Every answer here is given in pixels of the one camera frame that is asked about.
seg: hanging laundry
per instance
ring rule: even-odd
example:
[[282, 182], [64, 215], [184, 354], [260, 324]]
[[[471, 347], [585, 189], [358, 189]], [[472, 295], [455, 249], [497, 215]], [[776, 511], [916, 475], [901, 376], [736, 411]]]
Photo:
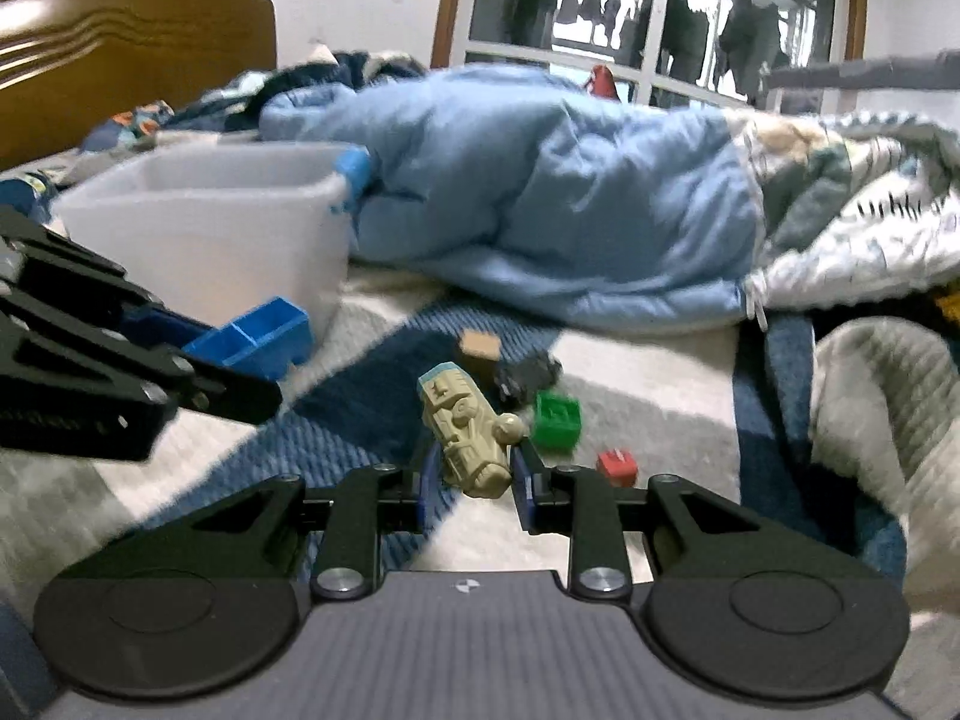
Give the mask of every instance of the hanging laundry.
[[701, 11], [690, 11], [688, 15], [685, 28], [672, 36], [670, 53], [673, 64], [670, 66], [670, 77], [686, 83], [696, 83], [707, 57], [710, 23], [707, 14]]
[[579, 0], [560, 0], [560, 10], [557, 11], [555, 23], [577, 23], [577, 10], [580, 8]]
[[578, 15], [585, 22], [599, 23], [603, 19], [602, 5], [600, 0], [584, 0]]
[[603, 28], [608, 43], [613, 40], [613, 30], [616, 29], [616, 17], [620, 13], [620, 0], [607, 0], [603, 6]]
[[650, 25], [650, 11], [654, 0], [642, 0], [637, 4], [637, 16], [633, 19], [632, 39], [629, 47], [626, 46], [626, 36], [621, 35], [620, 49], [626, 49], [627, 57], [621, 61], [621, 64], [630, 67], [639, 67], [642, 60], [643, 50], [647, 42], [647, 26]]
[[751, 105], [760, 93], [763, 63], [770, 68], [790, 64], [781, 50], [779, 10], [773, 4], [761, 8], [753, 0], [734, 0], [717, 46], [725, 55], [723, 64], [733, 71], [736, 93], [745, 95]]
[[640, 66], [640, 55], [643, 52], [643, 41], [646, 40], [645, 23], [640, 23], [641, 0], [631, 0], [627, 18], [620, 27], [620, 50], [617, 54], [617, 64], [628, 67]]
[[723, 79], [723, 76], [726, 76], [729, 69], [730, 57], [727, 57], [727, 53], [718, 46], [717, 60], [713, 63], [712, 83], [714, 89], [718, 89], [720, 87], [720, 79]]

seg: white plastic bin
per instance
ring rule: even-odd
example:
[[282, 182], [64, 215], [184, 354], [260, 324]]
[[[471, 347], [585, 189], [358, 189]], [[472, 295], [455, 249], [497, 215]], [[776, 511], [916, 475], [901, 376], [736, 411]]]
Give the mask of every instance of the white plastic bin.
[[280, 296], [319, 339], [347, 275], [344, 204], [369, 169], [340, 143], [172, 146], [66, 191], [53, 212], [173, 311], [219, 326]]

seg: patterned blanket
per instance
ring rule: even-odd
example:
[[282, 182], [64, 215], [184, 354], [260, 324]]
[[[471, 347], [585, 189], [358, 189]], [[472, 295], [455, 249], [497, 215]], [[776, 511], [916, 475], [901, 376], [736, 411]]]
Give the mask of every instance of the patterned blanket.
[[[579, 399], [584, 420], [574, 461], [592, 464], [600, 450], [630, 449], [639, 484], [678, 473], [902, 581], [906, 539], [896, 516], [856, 482], [810, 461], [808, 323], [770, 319], [766, 336], [744, 325], [606, 338], [419, 276], [354, 268], [322, 349], [284, 383], [288, 405], [259, 431], [184, 412], [150, 464], [0, 455], [0, 589], [29, 619], [45, 581], [131, 525], [171, 519], [279, 473], [332, 485], [353, 467], [406, 463], [421, 429], [416, 377], [450, 359], [464, 327], [498, 333], [507, 358], [549, 349], [563, 363], [560, 389]], [[387, 539], [387, 567], [565, 575], [566, 539], [526, 536], [510, 496], [448, 493], [441, 505], [426, 538]], [[649, 579], [640, 539], [630, 536], [629, 549], [635, 580]], [[890, 696], [916, 717], [952, 717], [960, 707], [950, 680], [960, 669], [958, 642], [955, 618], [915, 615]]]

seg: metal screw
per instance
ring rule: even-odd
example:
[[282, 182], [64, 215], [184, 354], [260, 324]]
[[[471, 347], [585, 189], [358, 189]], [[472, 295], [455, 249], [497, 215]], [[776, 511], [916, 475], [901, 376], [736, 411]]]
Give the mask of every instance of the metal screw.
[[598, 565], [595, 568], [588, 568], [580, 574], [580, 584], [594, 592], [614, 592], [623, 589], [623, 586], [627, 584], [627, 578], [623, 571], [618, 571], [616, 568], [610, 568], [606, 565]]
[[363, 574], [342, 566], [328, 568], [317, 574], [317, 586], [332, 596], [347, 595], [363, 586]]
[[143, 382], [141, 385], [143, 394], [154, 403], [166, 403], [168, 398], [166, 392], [160, 386], [153, 382]]
[[193, 365], [190, 365], [190, 361], [184, 357], [174, 357], [173, 364], [179, 367], [184, 373], [193, 373]]

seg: red toy block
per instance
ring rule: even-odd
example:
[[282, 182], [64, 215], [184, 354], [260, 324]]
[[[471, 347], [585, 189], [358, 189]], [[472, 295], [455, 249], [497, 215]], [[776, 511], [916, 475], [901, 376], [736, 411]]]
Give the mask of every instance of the red toy block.
[[637, 462], [624, 449], [611, 449], [597, 456], [597, 470], [610, 480], [614, 487], [632, 488], [637, 481]]

